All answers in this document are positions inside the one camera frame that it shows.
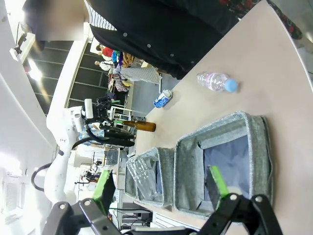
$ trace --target blue bottle cap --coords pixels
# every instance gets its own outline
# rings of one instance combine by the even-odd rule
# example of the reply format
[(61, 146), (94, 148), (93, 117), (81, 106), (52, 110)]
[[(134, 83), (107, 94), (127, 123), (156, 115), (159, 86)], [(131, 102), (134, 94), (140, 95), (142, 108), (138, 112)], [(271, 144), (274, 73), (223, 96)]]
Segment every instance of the blue bottle cap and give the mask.
[(224, 83), (225, 90), (228, 92), (236, 92), (238, 88), (238, 83), (233, 79), (228, 79)]

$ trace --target gray floor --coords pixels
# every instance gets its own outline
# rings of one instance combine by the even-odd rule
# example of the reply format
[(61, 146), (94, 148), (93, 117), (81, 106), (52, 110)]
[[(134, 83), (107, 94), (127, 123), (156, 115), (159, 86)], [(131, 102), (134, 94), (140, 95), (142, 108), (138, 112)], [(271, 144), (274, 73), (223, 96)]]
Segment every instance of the gray floor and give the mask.
[[(162, 75), (162, 90), (172, 89), (179, 80), (170, 75)], [(134, 82), (132, 110), (134, 116), (145, 117), (153, 108), (158, 97), (158, 85), (145, 81)]]

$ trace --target brown glass bottle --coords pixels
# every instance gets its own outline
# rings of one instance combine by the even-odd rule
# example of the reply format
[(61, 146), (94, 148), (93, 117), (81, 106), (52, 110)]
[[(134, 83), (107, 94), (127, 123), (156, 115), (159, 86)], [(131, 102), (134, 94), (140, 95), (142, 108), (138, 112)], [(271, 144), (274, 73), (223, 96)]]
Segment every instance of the brown glass bottle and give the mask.
[(156, 124), (147, 121), (123, 121), (123, 125), (131, 126), (141, 131), (154, 132), (156, 130)]

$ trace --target plastic water bottle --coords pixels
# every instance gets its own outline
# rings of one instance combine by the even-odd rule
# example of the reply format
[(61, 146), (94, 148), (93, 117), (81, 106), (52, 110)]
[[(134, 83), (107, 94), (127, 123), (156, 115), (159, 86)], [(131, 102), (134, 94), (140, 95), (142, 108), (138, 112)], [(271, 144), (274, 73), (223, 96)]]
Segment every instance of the plastic water bottle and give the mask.
[(201, 72), (197, 74), (198, 82), (210, 90), (236, 92), (238, 83), (226, 74), (217, 72)]

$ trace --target tabletop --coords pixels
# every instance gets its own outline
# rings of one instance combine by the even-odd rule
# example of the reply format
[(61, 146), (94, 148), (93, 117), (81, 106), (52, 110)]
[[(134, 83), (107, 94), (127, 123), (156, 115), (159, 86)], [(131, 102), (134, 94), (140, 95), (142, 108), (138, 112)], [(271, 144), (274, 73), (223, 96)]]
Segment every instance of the tabletop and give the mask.
[[(200, 86), (197, 73), (227, 73), (240, 83), (235, 94)], [(266, 1), (256, 5), (174, 87), (172, 100), (154, 108), (154, 133), (138, 131), (136, 153), (177, 140), (235, 111), (264, 115), (274, 159), (274, 211), (285, 235), (313, 231), (313, 94), (304, 65), (283, 24)], [(144, 205), (200, 228), (204, 220)], [(232, 225), (228, 235), (243, 234)]]

